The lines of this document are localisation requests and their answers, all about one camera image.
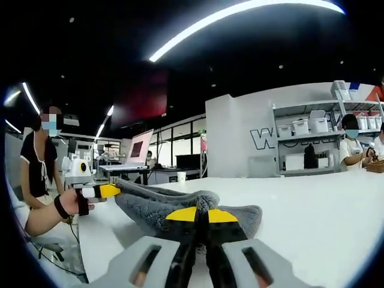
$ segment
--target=laptop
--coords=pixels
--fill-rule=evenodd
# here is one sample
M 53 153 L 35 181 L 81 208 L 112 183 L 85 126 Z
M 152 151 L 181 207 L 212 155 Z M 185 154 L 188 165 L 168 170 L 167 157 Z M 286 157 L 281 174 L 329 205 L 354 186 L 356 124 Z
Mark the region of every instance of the laptop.
M 125 163 L 120 165 L 105 165 L 99 166 L 105 170 L 129 170 L 129 169 L 145 169 L 146 155 L 149 149 L 149 143 L 151 142 L 152 134 L 154 130 L 146 131 L 142 134 L 136 135 L 132 138 L 132 143 L 128 157 Z

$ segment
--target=black top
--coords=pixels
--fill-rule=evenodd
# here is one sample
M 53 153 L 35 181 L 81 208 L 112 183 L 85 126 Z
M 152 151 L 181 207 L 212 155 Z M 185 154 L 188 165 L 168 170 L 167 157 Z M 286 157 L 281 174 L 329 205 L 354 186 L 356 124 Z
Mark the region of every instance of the black top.
M 41 197 L 48 195 L 46 181 L 47 167 L 44 161 L 37 158 L 35 150 L 35 133 L 29 133 L 23 142 L 22 151 L 20 153 L 21 159 L 24 159 L 29 164 L 29 190 L 34 197 Z M 56 148 L 51 141 L 46 142 L 46 155 L 51 153 L 51 159 L 57 160 Z

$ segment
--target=white cup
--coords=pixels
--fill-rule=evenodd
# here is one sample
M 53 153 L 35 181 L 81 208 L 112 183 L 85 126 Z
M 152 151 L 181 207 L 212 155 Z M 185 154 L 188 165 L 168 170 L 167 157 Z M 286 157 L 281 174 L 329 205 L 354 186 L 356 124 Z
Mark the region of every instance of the white cup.
M 178 172 L 178 182 L 185 183 L 185 178 L 187 177 L 186 172 Z

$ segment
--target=shelf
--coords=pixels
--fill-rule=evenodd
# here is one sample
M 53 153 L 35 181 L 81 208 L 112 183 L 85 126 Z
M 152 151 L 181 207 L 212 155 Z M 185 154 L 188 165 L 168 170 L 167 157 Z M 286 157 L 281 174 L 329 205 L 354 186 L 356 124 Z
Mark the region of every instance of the shelf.
M 377 101 L 344 101 L 346 111 L 380 111 L 379 103 Z
M 304 175 L 327 174 L 327 173 L 333 173 L 333 172 L 335 172 L 335 167 L 325 167 L 325 168 L 289 170 L 289 171 L 281 170 L 280 175 L 304 176 Z
M 312 110 L 324 110 L 325 112 L 330 112 L 339 109 L 340 105 L 338 100 L 312 101 L 303 104 L 273 106 L 275 117 L 309 114 Z
M 380 133 L 380 129 L 359 130 L 359 134 Z
M 277 137 L 277 142 L 296 142 L 296 141 L 302 141 L 302 140 L 308 140 L 308 139 L 333 138 L 333 137 L 339 137 L 342 134 L 344 134 L 342 131 L 326 132 L 326 133 L 308 133 L 308 134 L 297 135 L 297 136 L 292 136 L 287 138 Z

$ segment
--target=black bag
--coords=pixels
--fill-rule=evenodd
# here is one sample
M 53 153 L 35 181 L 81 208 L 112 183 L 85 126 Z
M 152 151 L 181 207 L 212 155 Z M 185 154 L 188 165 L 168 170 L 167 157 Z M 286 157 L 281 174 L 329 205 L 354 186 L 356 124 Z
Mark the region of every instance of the black bag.
M 304 169 L 319 168 L 319 160 L 316 158 L 312 144 L 304 150 Z

